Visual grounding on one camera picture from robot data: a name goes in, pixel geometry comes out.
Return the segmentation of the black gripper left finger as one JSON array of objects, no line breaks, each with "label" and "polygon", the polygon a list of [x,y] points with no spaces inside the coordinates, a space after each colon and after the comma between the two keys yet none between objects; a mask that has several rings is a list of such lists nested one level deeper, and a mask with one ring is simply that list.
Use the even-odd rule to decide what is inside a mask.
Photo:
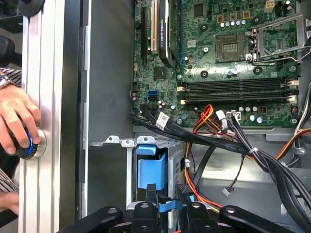
[{"label": "black gripper left finger", "polygon": [[149,184],[145,201],[133,202],[133,209],[122,211],[106,206],[61,229],[60,233],[157,233],[156,185]]}]

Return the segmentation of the person's left hand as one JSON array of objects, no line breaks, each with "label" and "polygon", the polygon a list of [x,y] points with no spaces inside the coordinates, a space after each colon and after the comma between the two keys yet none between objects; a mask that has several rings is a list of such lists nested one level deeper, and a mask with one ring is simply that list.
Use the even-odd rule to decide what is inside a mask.
[{"label": "person's left hand", "polygon": [[39,108],[22,89],[12,84],[0,89],[0,144],[8,154],[16,152],[9,132],[13,133],[23,148],[27,148],[30,143],[24,127],[27,128],[34,143],[40,142],[36,126],[40,120]]}]

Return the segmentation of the person's right hand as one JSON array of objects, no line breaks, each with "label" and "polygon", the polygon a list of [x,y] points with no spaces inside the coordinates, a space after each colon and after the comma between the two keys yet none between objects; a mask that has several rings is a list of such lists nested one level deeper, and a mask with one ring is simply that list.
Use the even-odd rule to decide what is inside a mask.
[{"label": "person's right hand", "polygon": [[0,210],[9,209],[16,215],[19,213],[19,193],[1,192],[0,193]]}]

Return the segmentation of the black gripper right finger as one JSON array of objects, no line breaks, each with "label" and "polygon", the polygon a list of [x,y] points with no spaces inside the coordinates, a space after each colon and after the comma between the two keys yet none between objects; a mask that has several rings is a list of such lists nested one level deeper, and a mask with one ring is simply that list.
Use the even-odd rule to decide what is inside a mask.
[{"label": "black gripper right finger", "polygon": [[175,196],[181,201],[178,223],[182,233],[290,233],[291,230],[266,220],[238,206],[227,205],[212,218],[203,202],[190,199],[187,184],[175,186]]}]

